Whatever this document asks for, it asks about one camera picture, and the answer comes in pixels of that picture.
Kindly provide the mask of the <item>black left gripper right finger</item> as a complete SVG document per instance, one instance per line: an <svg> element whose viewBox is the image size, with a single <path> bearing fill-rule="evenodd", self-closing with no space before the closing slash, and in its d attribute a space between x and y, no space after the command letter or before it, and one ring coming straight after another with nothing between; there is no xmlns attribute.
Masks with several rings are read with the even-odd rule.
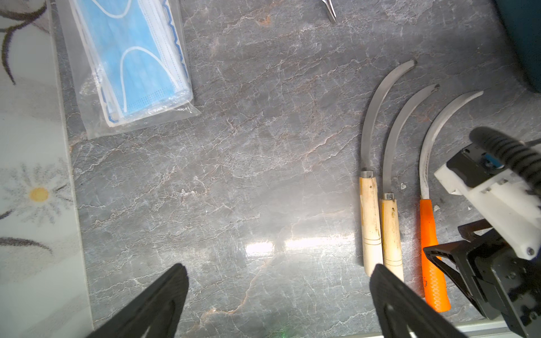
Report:
<svg viewBox="0 0 541 338"><path fill-rule="evenodd" d="M385 266L378 264L369 283L384 337L464 337Z"/></svg>

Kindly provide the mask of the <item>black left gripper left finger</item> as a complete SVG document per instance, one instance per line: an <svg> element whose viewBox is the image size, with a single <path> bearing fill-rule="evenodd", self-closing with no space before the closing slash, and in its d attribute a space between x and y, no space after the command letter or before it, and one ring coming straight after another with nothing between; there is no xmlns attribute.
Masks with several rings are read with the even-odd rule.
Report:
<svg viewBox="0 0 541 338"><path fill-rule="evenodd" d="M187 269L169 268L90 337L174 337L189 290Z"/></svg>

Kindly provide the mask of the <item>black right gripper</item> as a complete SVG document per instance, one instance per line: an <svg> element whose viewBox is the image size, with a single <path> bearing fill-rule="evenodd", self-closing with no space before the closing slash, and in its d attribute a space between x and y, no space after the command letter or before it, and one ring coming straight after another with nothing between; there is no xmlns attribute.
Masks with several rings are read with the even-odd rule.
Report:
<svg viewBox="0 0 541 338"><path fill-rule="evenodd" d="M521 337L540 336L540 260L520 259L485 220L458 227L462 241L423 248L425 257L487 319Z"/></svg>

